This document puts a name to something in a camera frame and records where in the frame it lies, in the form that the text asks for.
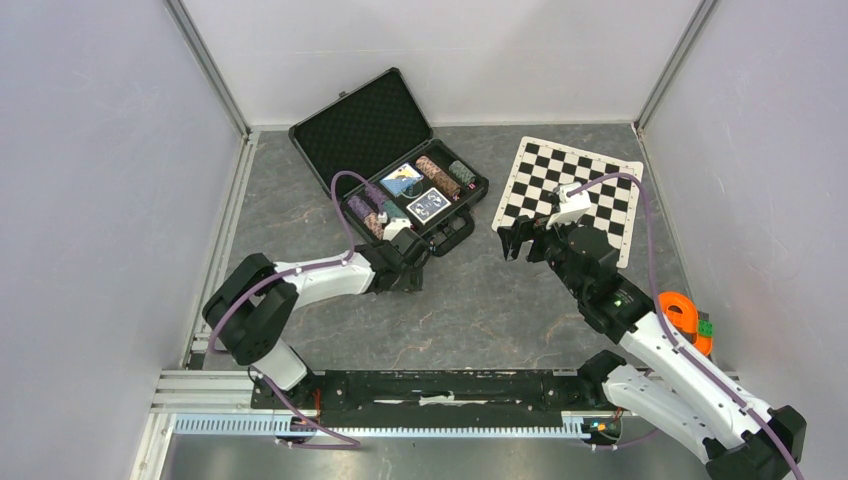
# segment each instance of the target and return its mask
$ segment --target white robotic arm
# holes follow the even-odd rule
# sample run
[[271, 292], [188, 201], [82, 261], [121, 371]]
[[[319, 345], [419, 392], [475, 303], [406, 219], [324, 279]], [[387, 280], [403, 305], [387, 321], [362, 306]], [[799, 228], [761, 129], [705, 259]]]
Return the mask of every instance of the white robotic arm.
[[558, 206], [549, 217], [519, 217], [499, 228], [504, 257], [517, 258], [521, 244], [532, 241], [527, 261], [545, 262], [577, 299], [586, 322], [654, 369], [673, 392], [608, 351], [581, 367], [582, 376], [603, 400], [645, 417], [685, 445], [712, 478], [783, 478], [790, 465], [781, 447], [800, 460], [806, 421], [792, 407], [773, 410], [744, 390], [664, 315], [658, 317], [652, 298], [617, 272], [618, 251], [606, 232], [577, 224], [591, 204], [582, 198], [585, 188], [572, 197], [566, 193], [575, 188], [563, 185], [555, 192]]

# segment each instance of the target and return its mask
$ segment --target black square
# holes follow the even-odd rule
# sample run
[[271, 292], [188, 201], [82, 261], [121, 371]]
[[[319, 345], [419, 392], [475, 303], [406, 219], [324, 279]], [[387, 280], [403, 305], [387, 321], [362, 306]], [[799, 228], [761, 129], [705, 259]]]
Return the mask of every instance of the black square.
[[507, 205], [504, 209], [504, 215], [508, 217], [517, 218], [519, 213], [521, 213], [521, 207], [516, 205]]
[[614, 197], [615, 196], [615, 187], [612, 185], [603, 184], [601, 185], [601, 195], [605, 197]]
[[595, 212], [595, 216], [598, 218], [609, 220], [610, 217], [612, 217], [612, 210], [610, 210], [609, 207], [598, 205], [598, 210]]
[[607, 229], [607, 231], [609, 231], [610, 233], [612, 233], [614, 235], [622, 236], [622, 235], [624, 235], [624, 225], [622, 225], [620, 223], [610, 222], [610, 226]]

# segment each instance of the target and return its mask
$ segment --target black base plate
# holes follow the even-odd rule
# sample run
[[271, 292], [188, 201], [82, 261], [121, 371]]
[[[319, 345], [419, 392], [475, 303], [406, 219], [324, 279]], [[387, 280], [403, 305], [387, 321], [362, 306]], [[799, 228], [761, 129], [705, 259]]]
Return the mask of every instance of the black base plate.
[[[285, 409], [264, 382], [257, 386], [252, 408]], [[560, 427], [564, 410], [615, 409], [573, 372], [552, 370], [326, 371], [289, 394], [328, 427]], [[428, 403], [433, 397], [485, 403]]]

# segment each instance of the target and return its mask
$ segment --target case handle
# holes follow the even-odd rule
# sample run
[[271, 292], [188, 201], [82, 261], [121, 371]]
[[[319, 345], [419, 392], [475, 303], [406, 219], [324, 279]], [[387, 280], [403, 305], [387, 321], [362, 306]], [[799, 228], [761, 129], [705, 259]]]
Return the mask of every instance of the case handle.
[[[451, 226], [456, 217], [462, 218], [462, 220], [465, 221], [465, 225], [458, 229], [454, 229], [453, 226]], [[468, 207], [464, 207], [458, 210], [454, 215], [448, 217], [437, 227], [437, 229], [445, 236], [445, 239], [438, 244], [433, 245], [433, 255], [441, 257], [453, 250], [453, 247], [459, 245], [459, 242], [465, 240], [472, 232], [474, 232], [474, 217], [471, 216], [471, 211]]]

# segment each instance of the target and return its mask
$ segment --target poker chip stack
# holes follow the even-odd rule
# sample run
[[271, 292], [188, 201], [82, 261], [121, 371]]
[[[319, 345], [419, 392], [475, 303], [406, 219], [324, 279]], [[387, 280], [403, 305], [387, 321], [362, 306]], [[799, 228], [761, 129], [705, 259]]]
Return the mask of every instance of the poker chip stack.
[[447, 173], [443, 172], [442, 169], [433, 163], [432, 160], [427, 158], [427, 156], [421, 156], [418, 160], [416, 160], [415, 166], [418, 167], [418, 170], [420, 170], [427, 178], [432, 180], [433, 183], [436, 184], [436, 188], [438, 188], [442, 193], [454, 200], [459, 197], [462, 187], [450, 178]]
[[380, 225], [377, 214], [374, 210], [371, 210], [371, 207], [368, 206], [365, 200], [359, 197], [359, 195], [354, 195], [348, 199], [347, 205], [378, 240], [383, 238], [383, 226]]
[[451, 166], [448, 168], [454, 177], [459, 179], [460, 182], [464, 183], [466, 186], [471, 186], [474, 184], [474, 180], [477, 178], [474, 176], [474, 172], [468, 169], [462, 162], [459, 160], [451, 163]]

